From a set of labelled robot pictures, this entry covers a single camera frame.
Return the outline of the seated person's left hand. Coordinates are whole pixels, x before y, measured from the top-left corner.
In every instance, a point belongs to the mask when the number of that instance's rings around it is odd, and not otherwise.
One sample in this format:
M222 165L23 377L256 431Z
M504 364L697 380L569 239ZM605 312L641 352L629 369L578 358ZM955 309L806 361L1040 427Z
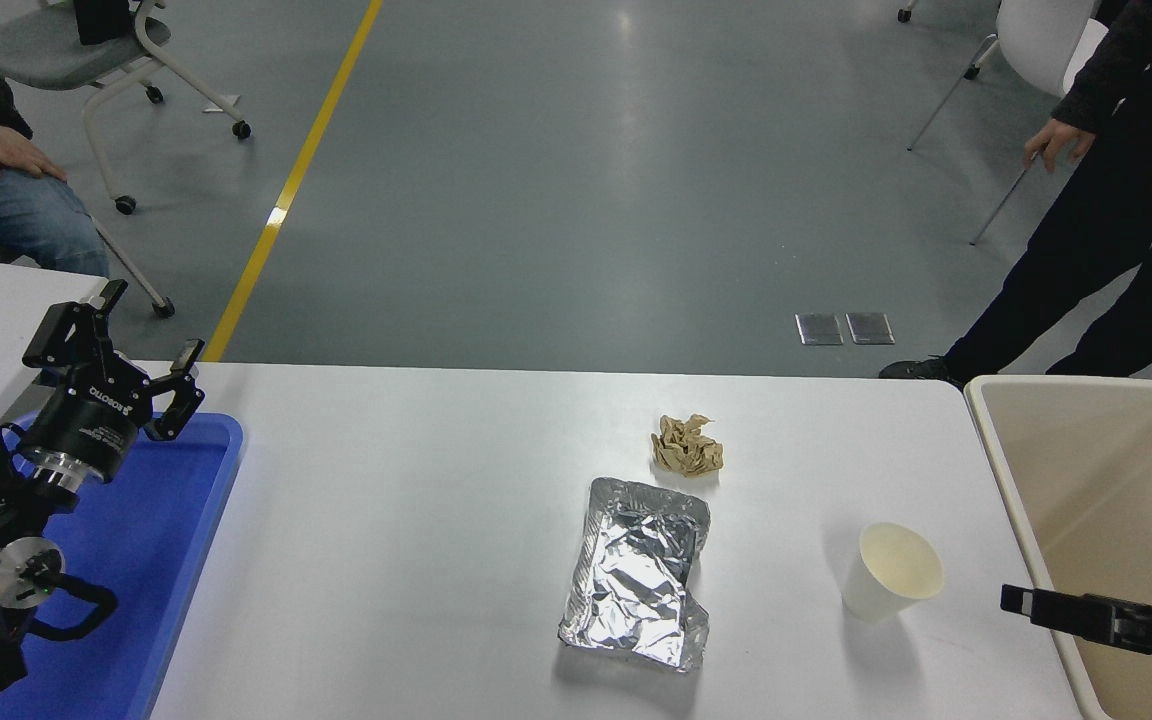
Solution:
M12 127L0 126L0 179L3 169L20 170L35 179L50 176L67 182L65 169Z

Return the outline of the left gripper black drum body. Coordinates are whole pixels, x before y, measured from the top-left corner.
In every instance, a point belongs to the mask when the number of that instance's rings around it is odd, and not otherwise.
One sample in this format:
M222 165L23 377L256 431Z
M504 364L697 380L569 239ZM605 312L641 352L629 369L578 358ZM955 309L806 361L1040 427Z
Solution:
M20 455L36 465L63 456L109 483L152 411L146 387L147 374L123 357L106 366L88 361L68 367L20 439Z

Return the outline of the standing person's right hand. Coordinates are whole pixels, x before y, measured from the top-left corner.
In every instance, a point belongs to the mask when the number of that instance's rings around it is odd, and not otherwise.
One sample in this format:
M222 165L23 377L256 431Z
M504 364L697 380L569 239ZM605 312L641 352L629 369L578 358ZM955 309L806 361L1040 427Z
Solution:
M1094 141L1097 141L1097 132L1061 122L1058 119L1048 119L1032 137L1029 137L1029 141L1024 142L1023 150L1021 150L1021 165L1025 169L1030 169L1038 162L1044 172L1053 174L1062 152L1071 161L1078 161L1083 156L1087 156Z

